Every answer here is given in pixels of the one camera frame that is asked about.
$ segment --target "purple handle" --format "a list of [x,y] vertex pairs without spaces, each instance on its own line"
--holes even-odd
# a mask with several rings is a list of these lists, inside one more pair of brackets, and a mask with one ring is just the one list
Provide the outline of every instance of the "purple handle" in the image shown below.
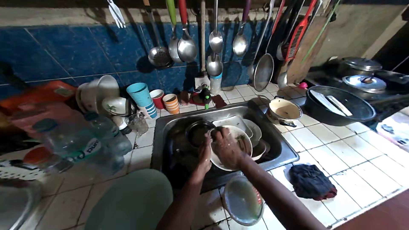
[[249,17],[250,5],[252,4],[252,0],[246,0],[246,6],[243,9],[243,17],[241,21],[245,23],[247,18]]

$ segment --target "fork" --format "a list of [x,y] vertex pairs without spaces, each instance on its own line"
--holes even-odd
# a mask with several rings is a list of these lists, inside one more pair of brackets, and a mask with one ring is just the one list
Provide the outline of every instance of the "fork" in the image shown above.
[[112,0],[107,0],[108,4],[109,4],[109,11],[112,14],[112,17],[114,18],[118,28],[125,28],[126,24],[124,21],[124,18],[122,17],[121,11],[119,10],[119,8],[117,7],[117,5],[115,5],[115,3]]

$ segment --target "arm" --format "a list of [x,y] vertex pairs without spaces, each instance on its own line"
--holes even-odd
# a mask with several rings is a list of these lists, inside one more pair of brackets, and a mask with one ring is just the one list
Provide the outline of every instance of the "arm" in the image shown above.
[[178,197],[166,210],[156,226],[156,230],[190,230],[196,203],[202,189],[203,178],[211,167],[210,139],[208,137],[199,148],[199,156],[199,164],[183,186]]
[[240,150],[228,129],[215,135],[223,164],[238,167],[246,175],[286,229],[326,230],[296,196]]

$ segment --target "dark bowl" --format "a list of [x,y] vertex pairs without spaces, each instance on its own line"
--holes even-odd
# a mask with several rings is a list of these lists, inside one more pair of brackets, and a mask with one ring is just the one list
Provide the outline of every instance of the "dark bowl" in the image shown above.
[[[332,95],[352,113],[352,116],[342,116],[331,112],[311,95],[311,90],[322,93],[324,96]],[[345,90],[330,86],[314,86],[309,88],[307,90],[307,99],[304,108],[312,118],[321,123],[333,126],[345,126],[354,122],[366,122],[372,120],[376,115],[375,109],[362,98]]]
[[202,141],[205,140],[205,133],[214,128],[216,126],[209,121],[196,121],[187,127],[186,139],[193,147],[198,148]]

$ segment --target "red cup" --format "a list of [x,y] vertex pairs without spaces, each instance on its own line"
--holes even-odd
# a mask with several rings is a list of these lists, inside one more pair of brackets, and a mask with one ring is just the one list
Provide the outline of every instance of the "red cup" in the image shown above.
[[153,103],[155,104],[156,108],[158,108],[158,109],[164,109],[165,108],[165,104],[162,101],[162,98],[165,95],[163,90],[153,90],[149,94],[151,95],[151,98],[152,98]]

